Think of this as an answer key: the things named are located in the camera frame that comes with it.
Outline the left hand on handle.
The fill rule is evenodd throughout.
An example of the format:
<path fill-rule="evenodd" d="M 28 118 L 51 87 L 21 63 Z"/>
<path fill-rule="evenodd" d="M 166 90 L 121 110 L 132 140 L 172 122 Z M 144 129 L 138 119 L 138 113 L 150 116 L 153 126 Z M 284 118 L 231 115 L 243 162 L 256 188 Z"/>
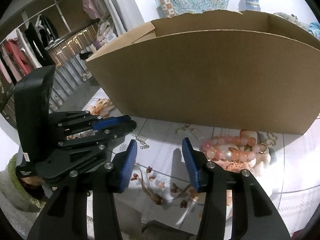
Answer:
<path fill-rule="evenodd" d="M 40 186 L 41 183 L 43 182 L 43 179 L 38 176 L 31 176 L 31 177 L 21 178 L 21 181 L 23 181 L 24 183 L 26 183 L 28 185 Z"/>

